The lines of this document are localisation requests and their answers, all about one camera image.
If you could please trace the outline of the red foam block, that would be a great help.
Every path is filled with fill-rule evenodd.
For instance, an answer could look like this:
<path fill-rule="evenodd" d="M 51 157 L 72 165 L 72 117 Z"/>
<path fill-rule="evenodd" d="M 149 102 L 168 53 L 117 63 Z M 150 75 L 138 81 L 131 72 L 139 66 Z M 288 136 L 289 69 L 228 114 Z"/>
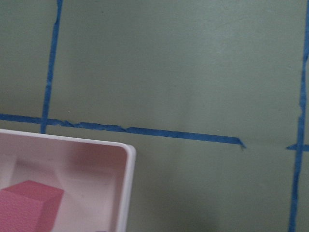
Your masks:
<path fill-rule="evenodd" d="M 34 181 L 0 190 L 2 232 L 50 232 L 55 224 L 64 190 Z"/>

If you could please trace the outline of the pink plastic bin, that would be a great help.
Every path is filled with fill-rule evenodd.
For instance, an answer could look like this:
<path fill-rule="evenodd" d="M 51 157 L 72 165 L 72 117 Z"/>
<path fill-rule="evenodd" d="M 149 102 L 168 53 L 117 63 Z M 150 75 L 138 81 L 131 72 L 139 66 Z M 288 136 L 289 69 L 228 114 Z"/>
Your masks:
<path fill-rule="evenodd" d="M 55 232 L 124 232 L 136 149 L 124 143 L 0 131 L 0 186 L 64 190 Z"/>

